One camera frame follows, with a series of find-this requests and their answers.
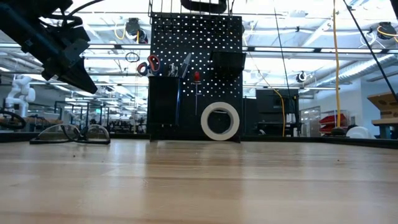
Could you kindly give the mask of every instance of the scissors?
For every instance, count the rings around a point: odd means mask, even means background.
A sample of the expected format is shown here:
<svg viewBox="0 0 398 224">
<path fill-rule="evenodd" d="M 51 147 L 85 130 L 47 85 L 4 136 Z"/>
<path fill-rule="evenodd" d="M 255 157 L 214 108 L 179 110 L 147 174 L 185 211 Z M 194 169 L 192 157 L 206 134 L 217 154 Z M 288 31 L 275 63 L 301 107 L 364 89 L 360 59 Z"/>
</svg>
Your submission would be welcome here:
<svg viewBox="0 0 398 224">
<path fill-rule="evenodd" d="M 161 71 L 162 64 L 156 55 L 150 55 L 148 57 L 149 65 L 146 62 L 142 62 L 137 67 L 138 74 L 143 76 L 157 76 Z"/>
</svg>

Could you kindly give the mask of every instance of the white object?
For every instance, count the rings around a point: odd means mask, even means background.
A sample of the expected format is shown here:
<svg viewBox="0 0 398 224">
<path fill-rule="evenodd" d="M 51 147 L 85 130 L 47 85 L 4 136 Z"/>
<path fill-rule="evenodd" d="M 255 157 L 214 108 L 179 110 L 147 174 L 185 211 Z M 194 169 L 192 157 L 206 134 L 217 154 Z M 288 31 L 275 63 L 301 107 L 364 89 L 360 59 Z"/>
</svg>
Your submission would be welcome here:
<svg viewBox="0 0 398 224">
<path fill-rule="evenodd" d="M 12 81 L 11 92 L 6 98 L 6 110 L 14 112 L 14 104 L 19 105 L 19 113 L 21 117 L 26 117 L 28 103 L 35 101 L 36 92 L 30 87 L 29 82 L 32 81 L 31 77 L 18 75 L 17 78 Z"/>
<path fill-rule="evenodd" d="M 372 133 L 364 127 L 353 127 L 347 132 L 347 137 L 356 139 L 375 139 Z"/>
<path fill-rule="evenodd" d="M 210 116 L 210 114 L 216 110 L 221 110 L 221 111 L 225 111 L 227 112 L 227 114 L 229 115 L 229 117 L 231 118 L 231 125 L 229 126 L 229 128 L 221 134 L 217 134 L 215 132 L 213 132 L 208 124 L 208 118 Z M 224 103 L 224 102 L 216 102 L 216 103 L 212 103 L 209 106 L 206 107 L 206 109 L 203 111 L 203 113 L 201 114 L 201 128 L 203 130 L 203 132 L 205 132 L 205 134 L 216 141 L 225 141 L 228 140 L 230 138 L 232 138 L 239 129 L 239 115 L 238 112 L 236 111 L 236 109 L 231 106 L 228 103 Z"/>
</svg>

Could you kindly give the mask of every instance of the yellow cable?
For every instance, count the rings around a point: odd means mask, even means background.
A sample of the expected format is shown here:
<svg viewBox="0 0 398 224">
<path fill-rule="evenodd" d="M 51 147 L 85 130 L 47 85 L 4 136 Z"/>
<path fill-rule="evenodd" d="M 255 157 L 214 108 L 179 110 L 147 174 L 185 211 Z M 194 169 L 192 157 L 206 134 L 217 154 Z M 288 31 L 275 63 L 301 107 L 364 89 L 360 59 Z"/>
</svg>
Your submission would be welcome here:
<svg viewBox="0 0 398 224">
<path fill-rule="evenodd" d="M 383 34 L 383 35 L 390 36 L 390 37 L 398 37 L 398 34 L 388 34 L 388 33 L 385 33 L 385 32 L 383 32 L 383 31 L 380 31 L 380 28 L 382 28 L 382 27 L 379 26 L 379 27 L 377 28 L 377 31 L 378 31 L 379 33 L 381 33 L 381 34 Z"/>
<path fill-rule="evenodd" d="M 380 28 L 382 28 L 382 27 L 379 26 L 379 27 L 377 28 L 377 31 L 378 31 L 379 33 L 381 33 L 381 34 L 383 34 L 383 35 L 387 35 L 387 36 L 389 36 L 389 37 L 394 37 L 394 40 L 396 40 L 396 42 L 398 42 L 398 39 L 397 39 L 398 34 L 388 34 L 388 33 L 385 33 L 385 32 L 383 32 L 383 31 L 380 31 Z"/>
<path fill-rule="evenodd" d="M 122 37 L 118 36 L 118 33 L 116 32 L 117 26 L 118 26 L 117 23 L 114 23 L 114 35 L 115 35 L 116 38 L 118 38 L 119 40 L 123 40 L 124 37 L 126 36 L 126 25 L 124 25 L 123 36 L 122 36 Z"/>
<path fill-rule="evenodd" d="M 246 46 L 248 46 L 248 42 L 246 41 L 246 38 L 243 39 L 244 43 L 246 44 Z M 285 137 L 285 128 L 286 128 L 286 116 L 285 116 L 285 102 L 284 102 L 284 98 L 282 97 L 282 95 L 276 91 L 266 80 L 266 78 L 264 78 L 264 76 L 262 76 L 259 67 L 256 65 L 256 62 L 254 61 L 253 56 L 251 55 L 251 53 L 249 52 L 249 55 L 251 57 L 251 60 L 253 61 L 254 66 L 256 66 L 257 72 L 259 73 L 259 75 L 261 76 L 261 78 L 266 82 L 266 84 L 269 86 L 269 88 L 271 90 L 273 90 L 280 98 L 280 102 L 282 102 L 282 115 L 283 115 L 283 119 L 284 119 L 284 126 L 282 128 L 282 137 Z"/>
<path fill-rule="evenodd" d="M 340 93 L 338 89 L 339 81 L 338 75 L 340 72 L 340 62 L 338 60 L 338 51 L 337 51 L 337 34 L 336 34 L 336 0 L 333 0 L 333 37 L 335 41 L 335 54 L 336 54 L 336 104 L 337 104 L 337 128 L 340 128 Z"/>
</svg>

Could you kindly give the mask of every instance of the cardboard box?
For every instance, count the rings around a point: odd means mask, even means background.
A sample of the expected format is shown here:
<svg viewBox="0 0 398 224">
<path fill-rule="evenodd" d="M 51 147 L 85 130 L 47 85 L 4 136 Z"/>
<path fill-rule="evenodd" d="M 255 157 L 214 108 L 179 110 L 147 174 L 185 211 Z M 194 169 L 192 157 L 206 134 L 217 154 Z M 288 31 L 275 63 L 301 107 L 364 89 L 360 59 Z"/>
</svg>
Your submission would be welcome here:
<svg viewBox="0 0 398 224">
<path fill-rule="evenodd" d="M 380 110 L 381 119 L 398 118 L 398 102 L 392 93 L 371 95 L 368 100 Z"/>
</svg>

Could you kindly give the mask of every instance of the glasses lens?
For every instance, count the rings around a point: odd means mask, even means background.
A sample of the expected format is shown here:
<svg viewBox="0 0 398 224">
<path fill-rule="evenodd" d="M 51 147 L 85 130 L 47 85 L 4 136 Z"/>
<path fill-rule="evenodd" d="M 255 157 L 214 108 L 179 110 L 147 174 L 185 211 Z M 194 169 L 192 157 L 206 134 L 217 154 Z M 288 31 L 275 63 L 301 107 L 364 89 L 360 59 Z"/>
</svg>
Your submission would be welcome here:
<svg viewBox="0 0 398 224">
<path fill-rule="evenodd" d="M 39 136 L 37 136 L 36 140 L 62 142 L 69 140 L 67 136 L 69 136 L 71 139 L 77 139 L 79 133 L 79 129 L 77 129 L 74 125 L 58 124 L 42 131 Z"/>
<path fill-rule="evenodd" d="M 98 124 L 92 124 L 88 127 L 86 133 L 87 141 L 109 141 L 109 133 L 108 131 Z"/>
</svg>

